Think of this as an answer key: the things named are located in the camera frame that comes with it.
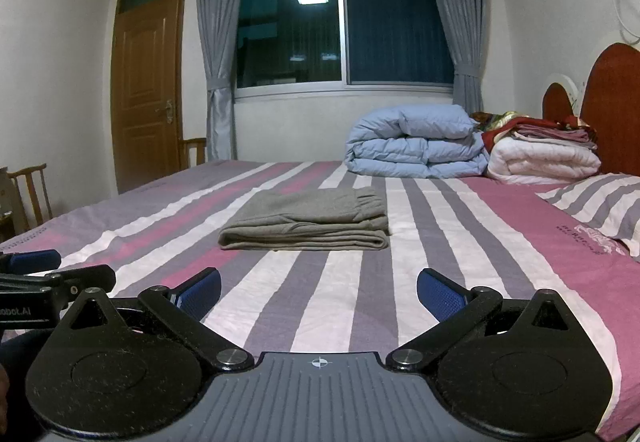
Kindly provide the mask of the grey pants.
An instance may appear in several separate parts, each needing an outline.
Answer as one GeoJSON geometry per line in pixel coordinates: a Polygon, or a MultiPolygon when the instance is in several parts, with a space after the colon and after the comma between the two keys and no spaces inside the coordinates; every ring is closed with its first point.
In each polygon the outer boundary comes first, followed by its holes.
{"type": "Polygon", "coordinates": [[[258,192],[220,229],[218,244],[227,251],[384,249],[386,200],[372,187],[258,192]]]}

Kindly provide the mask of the striped pink grey bed sheet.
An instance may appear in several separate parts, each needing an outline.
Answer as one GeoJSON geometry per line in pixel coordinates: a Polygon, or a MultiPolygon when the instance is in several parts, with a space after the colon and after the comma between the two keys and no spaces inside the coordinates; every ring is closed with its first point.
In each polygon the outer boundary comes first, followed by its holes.
{"type": "Polygon", "coordinates": [[[534,185],[365,177],[337,162],[213,162],[75,209],[3,249],[54,249],[66,268],[106,263],[119,296],[214,267],[222,296],[205,322],[255,353],[394,349],[434,324],[416,297],[424,268],[508,298],[552,288],[612,374],[602,438],[639,423],[638,263],[534,185]],[[225,251],[218,244],[222,227],[260,191],[361,187],[386,199],[390,243],[379,251],[225,251]]]}

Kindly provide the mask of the wooden chair at left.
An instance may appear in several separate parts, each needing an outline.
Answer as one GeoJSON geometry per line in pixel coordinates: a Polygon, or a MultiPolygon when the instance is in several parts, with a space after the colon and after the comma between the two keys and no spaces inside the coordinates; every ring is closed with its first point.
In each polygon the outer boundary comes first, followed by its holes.
{"type": "Polygon", "coordinates": [[[53,218],[46,169],[47,164],[17,171],[1,168],[1,216],[11,220],[15,234],[40,227],[53,218]]]}

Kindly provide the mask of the wooden chair near door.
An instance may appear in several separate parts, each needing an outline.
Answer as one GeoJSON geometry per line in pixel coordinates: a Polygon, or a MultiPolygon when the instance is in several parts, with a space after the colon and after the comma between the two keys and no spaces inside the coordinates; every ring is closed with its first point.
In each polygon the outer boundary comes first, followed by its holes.
{"type": "Polygon", "coordinates": [[[206,160],[206,139],[192,138],[180,141],[181,153],[180,163],[181,169],[189,169],[194,166],[200,166],[206,160]]]}

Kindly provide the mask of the folded white pink blanket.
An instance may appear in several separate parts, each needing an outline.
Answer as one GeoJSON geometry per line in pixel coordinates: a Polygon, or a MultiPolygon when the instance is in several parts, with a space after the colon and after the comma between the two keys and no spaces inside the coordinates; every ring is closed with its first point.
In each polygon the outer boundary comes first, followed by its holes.
{"type": "Polygon", "coordinates": [[[580,145],[506,137],[492,148],[487,175],[510,184],[560,184],[591,177],[600,166],[600,158],[580,145]]]}

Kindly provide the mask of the folded light blue duvet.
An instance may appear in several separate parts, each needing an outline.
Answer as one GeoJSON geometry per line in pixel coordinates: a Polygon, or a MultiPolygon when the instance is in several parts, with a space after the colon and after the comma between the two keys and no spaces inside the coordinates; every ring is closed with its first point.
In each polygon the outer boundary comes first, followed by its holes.
{"type": "Polygon", "coordinates": [[[488,153],[477,121],[457,104],[415,104],[360,117],[346,141],[352,173],[390,178],[484,175],[488,153]]]}

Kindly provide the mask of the red patterned folded blanket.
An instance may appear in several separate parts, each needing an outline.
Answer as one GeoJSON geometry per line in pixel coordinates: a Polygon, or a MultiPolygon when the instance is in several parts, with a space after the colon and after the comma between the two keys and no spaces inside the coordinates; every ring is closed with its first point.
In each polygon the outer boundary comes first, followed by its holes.
{"type": "Polygon", "coordinates": [[[478,124],[488,153],[501,139],[515,136],[516,133],[525,138],[561,140],[590,150],[597,149],[597,132],[575,115],[568,115],[559,121],[534,118],[513,111],[503,114],[474,112],[471,117],[478,124]]]}

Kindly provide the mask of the striped pillow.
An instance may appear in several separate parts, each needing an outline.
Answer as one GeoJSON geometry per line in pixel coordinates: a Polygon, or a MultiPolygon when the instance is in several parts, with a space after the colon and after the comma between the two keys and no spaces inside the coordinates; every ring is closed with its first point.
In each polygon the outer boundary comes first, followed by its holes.
{"type": "Polygon", "coordinates": [[[605,173],[537,196],[582,225],[622,242],[639,261],[639,177],[605,173]]]}

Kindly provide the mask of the brown wooden door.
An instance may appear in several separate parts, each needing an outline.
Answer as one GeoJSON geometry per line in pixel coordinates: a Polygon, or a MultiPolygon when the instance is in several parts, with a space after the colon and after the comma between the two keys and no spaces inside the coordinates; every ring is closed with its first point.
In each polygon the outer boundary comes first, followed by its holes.
{"type": "Polygon", "coordinates": [[[181,168],[183,5],[184,0],[117,0],[111,125],[120,193],[181,168]]]}

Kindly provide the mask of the red wooden headboard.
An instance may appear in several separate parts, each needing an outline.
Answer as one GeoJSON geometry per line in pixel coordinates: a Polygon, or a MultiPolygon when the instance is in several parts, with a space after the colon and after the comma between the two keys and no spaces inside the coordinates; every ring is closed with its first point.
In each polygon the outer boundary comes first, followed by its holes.
{"type": "Polygon", "coordinates": [[[570,94],[551,83],[542,98],[542,117],[565,121],[570,115],[596,132],[603,173],[637,176],[640,170],[640,52],[629,45],[606,47],[591,68],[577,111],[570,94]]]}

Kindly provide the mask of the left grey curtain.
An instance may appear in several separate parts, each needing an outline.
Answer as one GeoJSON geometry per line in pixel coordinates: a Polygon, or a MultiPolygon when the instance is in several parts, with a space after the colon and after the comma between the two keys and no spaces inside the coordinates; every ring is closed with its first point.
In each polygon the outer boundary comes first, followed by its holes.
{"type": "Polygon", "coordinates": [[[206,156],[235,158],[232,74],[241,0],[196,0],[206,80],[206,156]]]}

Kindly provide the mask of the window with white frame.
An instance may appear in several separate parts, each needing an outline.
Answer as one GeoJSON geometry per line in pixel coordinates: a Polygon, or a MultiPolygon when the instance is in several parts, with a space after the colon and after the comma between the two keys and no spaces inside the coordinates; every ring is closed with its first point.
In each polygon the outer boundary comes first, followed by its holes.
{"type": "Polygon", "coordinates": [[[239,91],[449,87],[436,0],[241,0],[239,91]]]}

